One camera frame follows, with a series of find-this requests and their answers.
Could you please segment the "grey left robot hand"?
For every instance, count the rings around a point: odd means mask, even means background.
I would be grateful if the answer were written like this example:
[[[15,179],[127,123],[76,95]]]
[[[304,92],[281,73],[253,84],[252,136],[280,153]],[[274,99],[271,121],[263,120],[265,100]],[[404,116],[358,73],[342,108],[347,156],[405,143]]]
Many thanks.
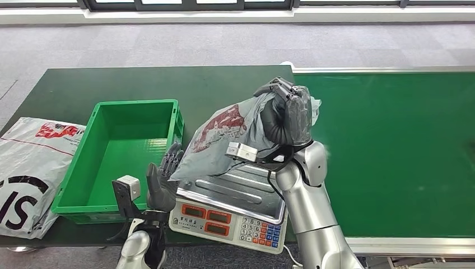
[[[181,147],[181,143],[175,142],[165,153],[159,165],[149,163],[146,171],[148,208],[163,212],[170,212],[174,209],[179,184],[169,181],[169,179],[184,156]]]

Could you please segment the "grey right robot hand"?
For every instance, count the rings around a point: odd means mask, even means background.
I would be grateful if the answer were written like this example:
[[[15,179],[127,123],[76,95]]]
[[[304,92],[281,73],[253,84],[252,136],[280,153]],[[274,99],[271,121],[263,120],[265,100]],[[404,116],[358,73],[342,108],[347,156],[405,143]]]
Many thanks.
[[[311,96],[305,86],[275,77],[253,96],[273,94],[260,112],[265,137],[278,145],[303,146],[311,137]]]

